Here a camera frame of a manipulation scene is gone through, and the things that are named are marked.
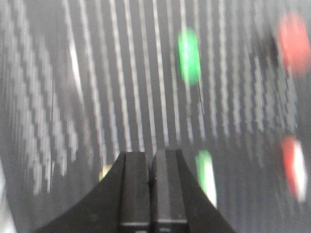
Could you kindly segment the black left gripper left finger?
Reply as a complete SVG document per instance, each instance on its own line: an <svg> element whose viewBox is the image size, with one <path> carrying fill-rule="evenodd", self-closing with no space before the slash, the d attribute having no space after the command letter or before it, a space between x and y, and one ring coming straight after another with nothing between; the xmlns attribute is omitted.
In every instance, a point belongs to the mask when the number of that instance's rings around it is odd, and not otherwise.
<svg viewBox="0 0 311 233"><path fill-rule="evenodd" d="M143 152L122 152L81 201L37 233L151 232L149 168Z"/></svg>

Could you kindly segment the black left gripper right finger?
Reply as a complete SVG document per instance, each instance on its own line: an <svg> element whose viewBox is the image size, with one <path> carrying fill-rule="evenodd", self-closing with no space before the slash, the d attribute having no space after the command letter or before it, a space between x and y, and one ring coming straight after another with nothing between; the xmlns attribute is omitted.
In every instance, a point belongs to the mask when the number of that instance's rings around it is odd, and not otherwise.
<svg viewBox="0 0 311 233"><path fill-rule="evenodd" d="M150 174L153 233L233 233L192 175L181 150L158 150Z"/></svg>

